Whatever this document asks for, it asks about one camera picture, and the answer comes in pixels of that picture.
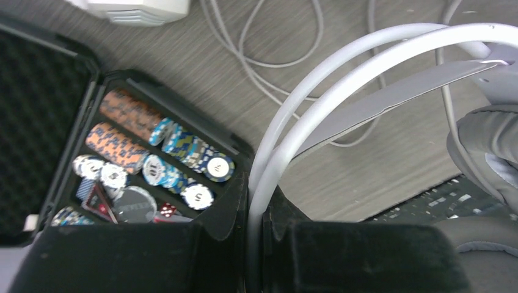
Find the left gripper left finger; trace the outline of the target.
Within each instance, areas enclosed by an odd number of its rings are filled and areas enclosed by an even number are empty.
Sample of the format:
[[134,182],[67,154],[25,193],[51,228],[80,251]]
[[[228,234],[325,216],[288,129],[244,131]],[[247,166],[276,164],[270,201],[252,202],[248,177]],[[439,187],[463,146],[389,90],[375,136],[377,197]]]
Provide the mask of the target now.
[[247,175],[188,223],[44,230],[9,292],[243,292]]

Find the white round gaming headphones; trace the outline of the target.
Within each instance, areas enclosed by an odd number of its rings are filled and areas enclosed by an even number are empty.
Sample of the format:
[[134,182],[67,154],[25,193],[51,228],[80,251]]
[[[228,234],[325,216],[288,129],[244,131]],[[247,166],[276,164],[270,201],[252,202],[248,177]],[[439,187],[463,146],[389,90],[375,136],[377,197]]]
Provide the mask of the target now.
[[[393,47],[367,60],[341,78],[305,112],[282,142],[279,136],[304,98],[328,75],[355,56],[379,45]],[[262,218],[276,186],[292,158],[310,134],[345,99],[394,66],[424,52],[459,45],[476,59],[485,59],[487,43],[517,46],[517,28],[499,23],[447,26],[434,23],[404,24],[382,29],[333,53],[314,68],[292,91],[272,119],[255,156],[249,179],[246,290],[260,290],[260,234]]]

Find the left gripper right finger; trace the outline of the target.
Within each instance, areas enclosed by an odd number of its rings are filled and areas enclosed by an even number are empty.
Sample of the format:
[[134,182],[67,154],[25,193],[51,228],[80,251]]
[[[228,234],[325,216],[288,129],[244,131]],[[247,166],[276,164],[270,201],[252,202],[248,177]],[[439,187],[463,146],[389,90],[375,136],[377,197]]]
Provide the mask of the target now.
[[429,225],[310,220],[276,188],[263,216],[264,292],[470,292]]

